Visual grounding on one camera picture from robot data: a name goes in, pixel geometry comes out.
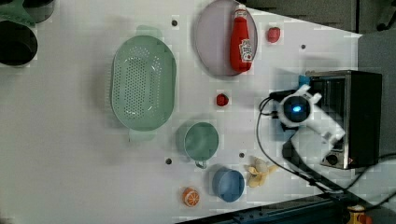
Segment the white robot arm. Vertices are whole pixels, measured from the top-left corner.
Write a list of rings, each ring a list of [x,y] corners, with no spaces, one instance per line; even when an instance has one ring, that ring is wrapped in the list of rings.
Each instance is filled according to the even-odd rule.
[[[306,127],[311,129],[333,147],[345,136],[346,131],[317,106],[321,94],[312,95],[308,92],[309,90],[310,87],[304,84],[295,93],[282,99],[277,110],[278,118],[289,128]]]

